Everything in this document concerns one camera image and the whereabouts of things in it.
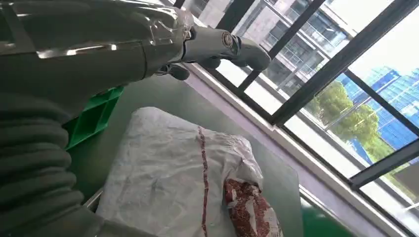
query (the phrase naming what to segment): glass pane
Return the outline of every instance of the glass pane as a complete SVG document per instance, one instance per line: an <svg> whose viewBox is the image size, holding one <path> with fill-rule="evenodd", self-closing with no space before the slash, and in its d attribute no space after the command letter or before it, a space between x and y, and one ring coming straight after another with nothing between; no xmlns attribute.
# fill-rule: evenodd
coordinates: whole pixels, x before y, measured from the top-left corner
<svg viewBox="0 0 419 237"><path fill-rule="evenodd" d="M301 1L292 2L288 12L302 12L299 10ZM354 1L325 2L282 48L259 79L272 85L273 93L280 94L283 100L289 99L391 1L374 2L373 9L362 17L354 14L355 11L347 12L348 5L349 8L359 7ZM287 21L279 20L267 36L264 34L256 36L264 37L258 43L267 50L271 49L288 27Z"/></svg>
<svg viewBox="0 0 419 237"><path fill-rule="evenodd" d="M419 162L415 160L361 187L372 200L419 235Z"/></svg>
<svg viewBox="0 0 419 237"><path fill-rule="evenodd" d="M345 74L285 125L346 177L417 139Z"/></svg>
<svg viewBox="0 0 419 237"><path fill-rule="evenodd" d="M271 115L282 105L278 98L257 81L252 82L245 93Z"/></svg>
<svg viewBox="0 0 419 237"><path fill-rule="evenodd" d="M251 68L239 68L228 60L221 60L220 66L218 66L217 71L219 71L225 78L227 78L233 85L239 87L239 85L246 79L250 74Z"/></svg>
<svg viewBox="0 0 419 237"><path fill-rule="evenodd" d="M419 8L395 26L349 68L413 124L419 126ZM362 101L365 94L356 100ZM406 145L395 136L393 146Z"/></svg>
<svg viewBox="0 0 419 237"><path fill-rule="evenodd" d="M307 0L256 0L233 33L269 50L308 5Z"/></svg>
<svg viewBox="0 0 419 237"><path fill-rule="evenodd" d="M198 25L215 28L233 0L186 0L182 8L194 15Z"/></svg>

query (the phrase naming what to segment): window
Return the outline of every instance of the window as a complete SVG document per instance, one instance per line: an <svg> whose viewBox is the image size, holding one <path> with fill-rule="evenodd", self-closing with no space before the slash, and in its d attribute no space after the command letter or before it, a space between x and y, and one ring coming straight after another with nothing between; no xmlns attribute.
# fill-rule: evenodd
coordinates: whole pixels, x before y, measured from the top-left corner
<svg viewBox="0 0 419 237"><path fill-rule="evenodd" d="M222 7L230 3L216 1ZM255 0L233 33L261 45L272 62L255 72L223 61L214 74L409 236L419 236L416 7L402 0L327 0L321 6L310 0ZM314 13L296 24L308 8ZM399 23L379 33L393 27L388 19ZM374 29L368 26L373 20ZM293 35L283 42L288 31ZM342 49L354 50L358 59L347 65L334 57ZM332 63L340 65L335 72L322 70Z"/></svg>

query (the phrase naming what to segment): green crate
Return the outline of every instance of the green crate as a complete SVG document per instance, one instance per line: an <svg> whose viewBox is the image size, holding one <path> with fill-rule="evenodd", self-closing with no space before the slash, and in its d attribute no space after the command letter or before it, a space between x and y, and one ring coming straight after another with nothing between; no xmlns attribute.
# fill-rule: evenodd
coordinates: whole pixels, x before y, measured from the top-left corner
<svg viewBox="0 0 419 237"><path fill-rule="evenodd" d="M119 86L93 96L77 118L63 125L69 135L66 150L108 126L108 120L123 90L124 87Z"/></svg>

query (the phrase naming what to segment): robotic arm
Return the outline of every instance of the robotic arm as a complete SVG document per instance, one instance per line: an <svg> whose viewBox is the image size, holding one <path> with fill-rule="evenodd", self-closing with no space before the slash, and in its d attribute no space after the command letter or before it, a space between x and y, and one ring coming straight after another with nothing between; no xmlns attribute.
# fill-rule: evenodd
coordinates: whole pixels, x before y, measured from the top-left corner
<svg viewBox="0 0 419 237"><path fill-rule="evenodd" d="M186 79L174 63L270 62L250 40L134 0L0 1L0 32L0 236L152 236L80 206L61 124L108 88L156 73Z"/></svg>

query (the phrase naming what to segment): table surface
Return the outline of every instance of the table surface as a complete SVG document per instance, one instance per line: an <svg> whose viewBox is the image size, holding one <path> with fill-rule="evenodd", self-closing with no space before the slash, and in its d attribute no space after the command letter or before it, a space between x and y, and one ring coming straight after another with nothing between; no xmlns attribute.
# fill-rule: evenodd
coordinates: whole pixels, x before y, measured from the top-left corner
<svg viewBox="0 0 419 237"><path fill-rule="evenodd" d="M86 199L103 186L130 115L142 107L156 107L207 129L246 137L263 172L263 195L275 209L284 235L303 236L297 173L188 84L169 76L127 86L108 128L69 151L73 158L70 170L77 176L75 188Z"/></svg>

